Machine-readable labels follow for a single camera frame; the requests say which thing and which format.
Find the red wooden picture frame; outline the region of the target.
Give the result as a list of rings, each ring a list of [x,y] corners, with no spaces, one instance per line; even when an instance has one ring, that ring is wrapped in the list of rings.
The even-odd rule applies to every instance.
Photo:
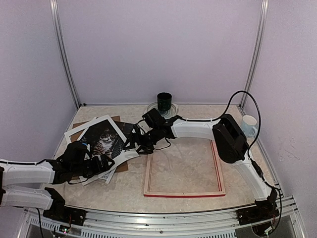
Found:
[[[147,157],[145,197],[210,198],[226,195],[220,158],[212,140],[181,139]]]

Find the white photo mat board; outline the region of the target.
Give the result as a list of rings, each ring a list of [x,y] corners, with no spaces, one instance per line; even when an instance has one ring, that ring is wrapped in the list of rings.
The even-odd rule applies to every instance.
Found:
[[[103,180],[109,184],[117,167],[139,156],[135,149],[125,148],[128,140],[123,129],[132,128],[133,124],[114,121],[109,115],[105,115],[95,117],[64,133],[68,144],[73,142],[71,137],[79,134],[75,141],[82,143],[93,157],[107,159],[106,165],[110,166],[105,172],[93,172],[89,178],[79,176],[79,184],[87,186],[97,180]]]

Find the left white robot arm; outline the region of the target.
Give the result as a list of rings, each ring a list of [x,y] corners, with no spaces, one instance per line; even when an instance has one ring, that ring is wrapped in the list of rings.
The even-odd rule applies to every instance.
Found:
[[[79,141],[68,144],[57,159],[22,163],[1,161],[0,204],[1,206],[30,207],[43,210],[45,217],[66,220],[70,216],[65,200],[53,188],[32,189],[25,184],[62,184],[74,177],[90,179],[109,171],[115,161],[107,155],[94,156],[87,146]]]

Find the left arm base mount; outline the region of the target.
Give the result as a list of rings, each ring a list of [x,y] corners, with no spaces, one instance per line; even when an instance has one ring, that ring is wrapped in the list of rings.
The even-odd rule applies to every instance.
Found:
[[[46,218],[78,226],[83,226],[86,214],[86,210],[68,206],[51,207],[43,211],[43,216]]]

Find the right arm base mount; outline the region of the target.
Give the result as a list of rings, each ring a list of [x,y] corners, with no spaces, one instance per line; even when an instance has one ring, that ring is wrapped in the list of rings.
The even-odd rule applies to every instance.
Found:
[[[255,206],[236,211],[239,225],[267,222],[252,226],[253,233],[260,238],[267,238],[278,227],[282,215],[282,197],[280,189],[273,187],[271,194],[264,201],[255,201]]]

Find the cat photo print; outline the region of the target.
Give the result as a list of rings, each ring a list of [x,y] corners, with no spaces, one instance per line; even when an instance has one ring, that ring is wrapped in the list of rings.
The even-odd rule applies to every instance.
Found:
[[[79,140],[90,145],[93,156],[105,155],[111,159],[127,152],[125,142],[108,120],[104,120],[88,128]]]

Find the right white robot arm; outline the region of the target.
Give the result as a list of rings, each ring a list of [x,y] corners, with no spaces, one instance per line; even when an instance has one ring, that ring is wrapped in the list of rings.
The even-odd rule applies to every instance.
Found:
[[[126,149],[136,149],[138,154],[151,154],[162,139],[203,138],[215,142],[220,159],[232,164],[245,180],[255,198],[253,215],[264,220],[269,214],[277,216],[281,210],[276,200],[280,197],[277,188],[270,185],[262,169],[253,159],[247,138],[230,114],[216,119],[185,119],[179,115],[163,118],[156,111],[146,113],[142,120],[150,130],[142,132],[137,124],[128,134]]]

